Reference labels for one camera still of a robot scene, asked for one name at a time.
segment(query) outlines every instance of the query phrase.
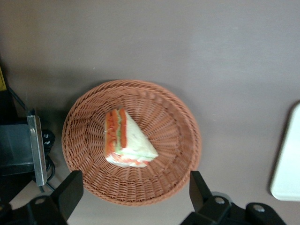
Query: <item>sandwich wedge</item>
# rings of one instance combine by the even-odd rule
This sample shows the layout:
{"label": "sandwich wedge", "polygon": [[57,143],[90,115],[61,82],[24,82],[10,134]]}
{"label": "sandwich wedge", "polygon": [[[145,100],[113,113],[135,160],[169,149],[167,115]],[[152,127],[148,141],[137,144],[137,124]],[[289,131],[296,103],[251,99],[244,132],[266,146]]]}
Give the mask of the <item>sandwich wedge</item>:
{"label": "sandwich wedge", "polygon": [[105,116],[105,158],[119,166],[145,167],[158,156],[137,123],[123,109]]}

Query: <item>black clamp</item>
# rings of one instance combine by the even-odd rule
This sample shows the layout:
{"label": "black clamp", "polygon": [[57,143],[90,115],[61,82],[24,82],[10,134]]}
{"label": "black clamp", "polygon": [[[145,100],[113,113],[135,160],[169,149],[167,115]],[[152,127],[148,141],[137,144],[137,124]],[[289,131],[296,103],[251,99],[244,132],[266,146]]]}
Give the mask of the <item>black clamp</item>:
{"label": "black clamp", "polygon": [[83,174],[73,171],[50,196],[36,197],[16,210],[9,203],[0,202],[0,224],[67,225],[82,195]]}
{"label": "black clamp", "polygon": [[191,172],[189,195],[195,212],[181,225],[286,225],[266,204],[252,202],[242,209],[223,196],[213,195],[198,171]]}

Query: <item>basket rim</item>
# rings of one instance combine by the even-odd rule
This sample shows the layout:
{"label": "basket rim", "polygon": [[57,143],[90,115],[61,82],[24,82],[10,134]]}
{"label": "basket rim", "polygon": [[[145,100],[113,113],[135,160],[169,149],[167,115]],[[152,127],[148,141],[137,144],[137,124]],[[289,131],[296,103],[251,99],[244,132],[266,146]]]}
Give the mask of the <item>basket rim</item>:
{"label": "basket rim", "polygon": [[172,188],[170,191],[155,197],[153,199],[148,199],[142,202],[126,202],[126,201],[120,201],[118,199],[110,198],[107,195],[102,195],[101,193],[95,191],[93,188],[91,188],[90,184],[86,184],[85,180],[83,179],[84,187],[90,191],[92,194],[95,196],[109,201],[111,203],[116,203],[120,205],[127,205],[127,206],[144,206],[144,205],[151,205],[158,203],[162,200],[168,199],[169,197],[175,195],[177,192],[182,190],[186,184],[189,181],[189,176],[190,176],[190,171],[196,170],[199,161],[201,158],[201,152],[202,152],[202,138],[201,138],[201,133],[200,129],[198,126],[198,123],[196,119],[194,118],[193,114],[191,113],[190,109],[172,92],[170,92],[168,89],[153,83],[153,82],[148,82],[148,81],[141,81],[141,80],[112,80],[108,82],[104,82],[91,90],[87,91],[85,94],[83,94],[81,97],[79,97],[74,105],[71,107],[69,113],[67,114],[67,117],[65,119],[64,125],[63,125],[63,130],[62,130],[62,137],[61,137],[61,143],[62,143],[62,150],[63,150],[63,156],[64,159],[67,163],[68,169],[70,171],[75,170],[74,166],[71,165],[68,156],[67,156],[67,142],[68,142],[68,123],[70,122],[70,119],[72,117],[72,114],[76,111],[77,107],[80,106],[82,103],[84,103],[85,100],[88,98],[92,97],[94,94],[97,92],[100,92],[102,90],[105,90],[107,88],[113,88],[113,87],[124,87],[124,86],[130,86],[131,88],[139,88],[141,86],[148,88],[149,90],[155,90],[155,92],[159,92],[159,95],[161,95],[164,98],[169,98],[172,100],[172,102],[176,103],[176,109],[180,111],[184,111],[182,116],[187,122],[188,128],[191,129],[191,133],[193,135],[193,141],[195,142],[194,144],[194,151],[192,155],[192,160],[188,166],[188,169],[186,173],[184,174],[183,178],[177,183],[177,185]]}

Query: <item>screw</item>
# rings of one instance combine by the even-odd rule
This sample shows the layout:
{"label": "screw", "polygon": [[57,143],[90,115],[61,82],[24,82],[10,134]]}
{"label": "screw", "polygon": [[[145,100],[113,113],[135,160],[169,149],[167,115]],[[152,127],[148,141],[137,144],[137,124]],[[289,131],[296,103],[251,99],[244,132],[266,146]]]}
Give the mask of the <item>screw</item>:
{"label": "screw", "polygon": [[221,198],[221,197],[216,197],[216,198],[215,198],[215,201],[216,201],[218,204],[224,204],[224,203],[225,203],[224,199]]}
{"label": "screw", "polygon": [[253,208],[258,212],[264,212],[264,208],[261,205],[253,205]]}

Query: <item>brown wicker basket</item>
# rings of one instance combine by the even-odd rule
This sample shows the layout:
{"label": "brown wicker basket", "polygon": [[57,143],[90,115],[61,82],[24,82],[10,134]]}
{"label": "brown wicker basket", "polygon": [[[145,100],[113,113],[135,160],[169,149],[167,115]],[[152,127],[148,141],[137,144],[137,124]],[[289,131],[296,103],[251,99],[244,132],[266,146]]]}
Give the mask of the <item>brown wicker basket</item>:
{"label": "brown wicker basket", "polygon": [[[105,114],[123,106],[159,156],[145,168],[119,167],[104,158]],[[84,187],[121,205],[150,205],[181,190],[197,168],[201,136],[196,120],[174,94],[137,80],[106,82],[81,96],[63,128],[69,169],[83,172]]]}

